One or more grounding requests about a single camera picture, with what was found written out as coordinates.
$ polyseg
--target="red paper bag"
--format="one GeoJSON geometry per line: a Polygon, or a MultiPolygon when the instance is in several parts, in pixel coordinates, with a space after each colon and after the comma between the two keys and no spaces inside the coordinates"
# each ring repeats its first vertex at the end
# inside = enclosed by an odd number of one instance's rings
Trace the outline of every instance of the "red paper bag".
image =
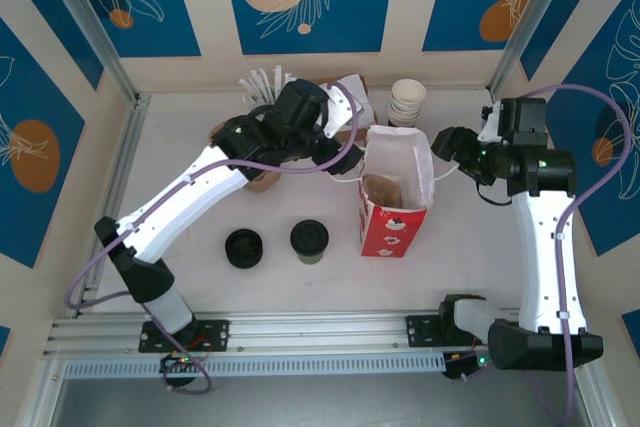
{"type": "Polygon", "coordinates": [[[383,176],[400,187],[402,208],[373,204],[360,181],[361,255],[404,257],[433,203],[433,158],[417,129],[374,125],[367,135],[362,178],[383,176]]]}

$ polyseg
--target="white wall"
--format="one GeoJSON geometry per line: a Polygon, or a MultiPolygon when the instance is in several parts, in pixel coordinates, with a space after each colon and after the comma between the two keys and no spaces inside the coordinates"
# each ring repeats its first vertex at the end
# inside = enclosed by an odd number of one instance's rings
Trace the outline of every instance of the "white wall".
{"type": "Polygon", "coordinates": [[[283,65],[307,78],[359,72],[369,85],[414,77],[428,85],[488,83],[502,51],[423,53],[435,0],[389,0],[378,54],[297,54],[243,56],[231,0],[185,0],[201,58],[124,59],[138,88],[178,92],[237,87],[238,79],[257,67],[283,65]]]}
{"type": "MultiPolygon", "coordinates": [[[[607,21],[620,0],[581,0],[530,83],[520,69],[513,73],[504,96],[517,96],[564,80],[607,21]]],[[[640,308],[640,236],[597,257],[586,229],[574,223],[576,276],[589,330],[605,339],[606,367],[623,411],[640,422],[640,359],[621,319],[640,308]]]]}
{"type": "Polygon", "coordinates": [[[0,17],[85,120],[36,267],[0,255],[0,325],[13,334],[0,367],[0,425],[9,426],[51,322],[65,314],[64,290],[94,239],[92,225],[128,108],[107,76],[99,92],[91,88],[30,0],[0,0],[0,17]]]}

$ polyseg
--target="cup lid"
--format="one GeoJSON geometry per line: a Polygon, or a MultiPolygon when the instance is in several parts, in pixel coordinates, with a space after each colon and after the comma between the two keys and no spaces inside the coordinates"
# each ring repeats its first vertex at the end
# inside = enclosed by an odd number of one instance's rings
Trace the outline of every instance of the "cup lid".
{"type": "Polygon", "coordinates": [[[319,255],[329,245],[329,232],[317,220],[303,220],[291,230],[291,247],[297,254],[311,257],[319,255]]]}
{"type": "Polygon", "coordinates": [[[262,239],[253,230],[236,230],[227,237],[224,250],[231,265],[249,269],[262,259],[262,239]]]}

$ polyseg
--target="white paper cup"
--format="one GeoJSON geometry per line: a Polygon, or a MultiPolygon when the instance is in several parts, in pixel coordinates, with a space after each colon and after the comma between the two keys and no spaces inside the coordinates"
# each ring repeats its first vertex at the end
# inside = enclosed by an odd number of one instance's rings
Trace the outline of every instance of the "white paper cup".
{"type": "Polygon", "coordinates": [[[389,109],[388,112],[389,116],[393,116],[394,118],[398,119],[398,120],[415,120],[418,117],[420,117],[420,111],[415,112],[415,113],[407,113],[407,112],[397,112],[393,109],[389,109]]]}
{"type": "Polygon", "coordinates": [[[417,80],[402,79],[391,87],[391,98],[397,106],[415,107],[422,105],[427,97],[427,89],[417,80]]]}
{"type": "Polygon", "coordinates": [[[416,115],[401,115],[390,110],[388,114],[389,122],[396,127],[414,127],[420,117],[419,112],[416,115]]]}
{"type": "Polygon", "coordinates": [[[420,115],[420,107],[416,107],[416,108],[412,108],[412,109],[406,109],[406,108],[402,108],[402,107],[398,107],[397,105],[395,105],[393,102],[389,103],[389,110],[392,110],[400,115],[420,115]]]}
{"type": "Polygon", "coordinates": [[[389,127],[415,127],[416,126],[416,122],[401,122],[399,120],[395,120],[392,119],[391,117],[389,117],[389,120],[387,121],[387,125],[389,127]]]}

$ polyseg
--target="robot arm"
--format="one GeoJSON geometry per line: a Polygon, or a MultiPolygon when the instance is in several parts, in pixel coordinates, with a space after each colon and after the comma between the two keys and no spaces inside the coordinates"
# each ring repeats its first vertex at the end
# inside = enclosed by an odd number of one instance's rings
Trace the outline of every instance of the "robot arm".
{"type": "Polygon", "coordinates": [[[575,365],[602,355],[602,338],[587,334],[580,307],[571,228],[562,241],[568,309],[559,308],[555,228],[575,196],[576,176],[569,152],[547,148],[545,113],[544,100],[504,99],[483,109],[480,134],[451,127],[433,144],[438,157],[457,161],[478,185],[505,179],[513,199],[525,253],[518,318],[505,318],[477,296],[450,296],[443,309],[452,313],[449,323],[488,344],[494,364],[503,369],[564,370],[562,318],[568,318],[575,365]]]}
{"type": "MultiPolygon", "coordinates": [[[[118,221],[104,217],[96,223],[95,231],[105,246],[130,231],[109,256],[133,299],[182,345],[191,343],[196,320],[173,285],[174,277],[161,258],[164,251],[215,203],[262,172],[235,167],[232,159],[279,166],[311,157],[320,165],[338,153],[341,144],[333,137],[351,121],[353,109],[358,115],[363,111],[359,103],[351,106],[339,89],[325,92],[305,80],[291,82],[273,106],[227,121],[200,156],[147,204],[118,221]],[[207,170],[225,161],[229,165],[207,170]]],[[[362,155],[353,146],[328,171],[345,173],[362,155]]]]}

